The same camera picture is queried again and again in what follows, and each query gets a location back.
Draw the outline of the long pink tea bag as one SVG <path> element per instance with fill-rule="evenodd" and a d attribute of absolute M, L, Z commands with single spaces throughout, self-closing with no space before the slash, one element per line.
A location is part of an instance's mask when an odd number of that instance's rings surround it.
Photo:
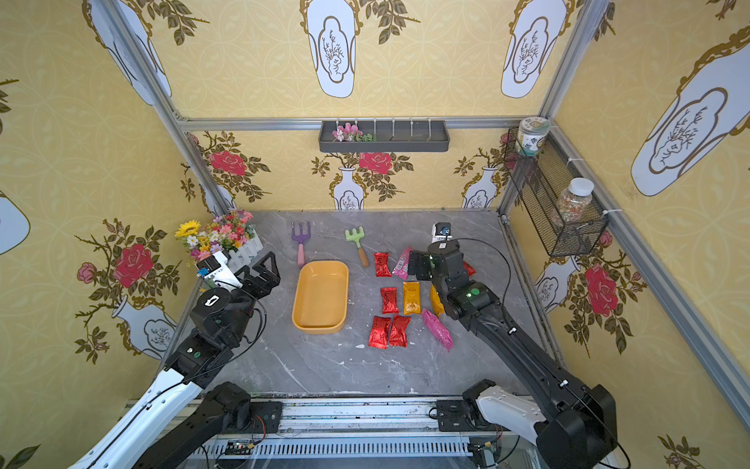
<path fill-rule="evenodd" d="M 408 246 L 402 254 L 400 254 L 400 257 L 398 258 L 398 261 L 396 262 L 396 266 L 392 270 L 392 275 L 394 277 L 399 277 L 400 279 L 407 279 L 409 277 L 408 269 L 409 269 L 409 260 L 410 255 L 412 252 L 412 248 Z"/>

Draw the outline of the yellow tea bag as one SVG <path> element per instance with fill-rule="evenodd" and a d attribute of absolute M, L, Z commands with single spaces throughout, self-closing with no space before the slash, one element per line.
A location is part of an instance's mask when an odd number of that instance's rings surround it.
<path fill-rule="evenodd" d="M 439 297 L 439 293 L 437 292 L 437 289 L 433 285 L 431 286 L 430 300 L 431 300 L 431 305 L 432 305 L 432 312 L 436 316 L 443 315 L 445 313 L 445 306 L 443 306 L 443 302 L 441 302 L 441 297 Z"/>
<path fill-rule="evenodd" d="M 421 290 L 418 281 L 408 281 L 402 286 L 402 297 L 404 298 L 404 314 L 406 316 L 420 314 Z"/>

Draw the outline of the pink tea bag with barcode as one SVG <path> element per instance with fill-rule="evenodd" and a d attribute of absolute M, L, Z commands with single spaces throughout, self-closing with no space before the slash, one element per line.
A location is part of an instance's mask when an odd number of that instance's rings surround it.
<path fill-rule="evenodd" d="M 426 328 L 433 335 L 433 338 L 436 338 L 445 350 L 451 351 L 454 347 L 452 335 L 441 320 L 427 309 L 422 310 L 421 318 Z"/>

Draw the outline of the red tea bag small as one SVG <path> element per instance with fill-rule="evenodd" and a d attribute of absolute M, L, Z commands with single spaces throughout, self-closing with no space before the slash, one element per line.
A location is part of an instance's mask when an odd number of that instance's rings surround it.
<path fill-rule="evenodd" d="M 391 318 L 374 317 L 369 333 L 368 346 L 379 350 L 386 350 L 389 345 L 391 325 Z"/>

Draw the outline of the red tea bag top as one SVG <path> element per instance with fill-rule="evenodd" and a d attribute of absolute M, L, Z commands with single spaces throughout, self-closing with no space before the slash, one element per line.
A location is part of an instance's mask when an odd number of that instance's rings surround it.
<path fill-rule="evenodd" d="M 469 277 L 472 277 L 476 273 L 475 268 L 472 265 L 470 265 L 468 262 L 464 261 L 463 266 Z"/>

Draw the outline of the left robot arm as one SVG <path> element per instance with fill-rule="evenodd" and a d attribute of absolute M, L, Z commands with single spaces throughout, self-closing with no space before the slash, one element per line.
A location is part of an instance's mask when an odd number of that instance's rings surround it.
<path fill-rule="evenodd" d="M 260 318 L 256 333 L 263 334 L 268 317 L 257 303 L 279 284 L 275 254 L 268 252 L 203 292 L 189 314 L 191 334 L 137 404 L 75 467 L 176 468 L 217 435 L 277 432 L 280 402 L 256 403 L 232 382 L 212 382 L 239 358 L 236 350 L 253 316 Z"/>

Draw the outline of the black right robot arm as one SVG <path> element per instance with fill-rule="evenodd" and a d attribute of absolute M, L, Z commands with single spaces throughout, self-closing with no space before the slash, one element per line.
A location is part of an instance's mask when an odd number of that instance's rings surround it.
<path fill-rule="evenodd" d="M 492 385 L 474 398 L 482 419 L 536 445 L 551 468 L 594 468 L 619 447 L 616 404 L 546 353 L 512 318 L 503 297 L 469 276 L 459 240 L 439 240 L 409 256 L 408 273 L 429 281 L 449 318 L 480 338 L 529 392 L 504 397 Z"/>

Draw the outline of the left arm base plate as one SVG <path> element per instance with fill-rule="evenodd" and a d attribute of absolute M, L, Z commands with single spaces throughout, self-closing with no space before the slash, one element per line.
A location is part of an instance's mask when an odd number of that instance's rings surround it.
<path fill-rule="evenodd" d="M 271 435 L 279 431 L 283 411 L 281 401 L 254 401 L 250 404 L 250 421 L 245 431 L 254 435 Z"/>

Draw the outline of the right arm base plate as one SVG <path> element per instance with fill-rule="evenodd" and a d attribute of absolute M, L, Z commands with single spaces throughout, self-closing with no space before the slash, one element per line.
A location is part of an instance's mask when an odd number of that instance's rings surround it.
<path fill-rule="evenodd" d="M 477 410 L 464 400 L 438 400 L 429 416 L 437 420 L 437 427 L 443 433 L 478 432 L 488 427 Z"/>

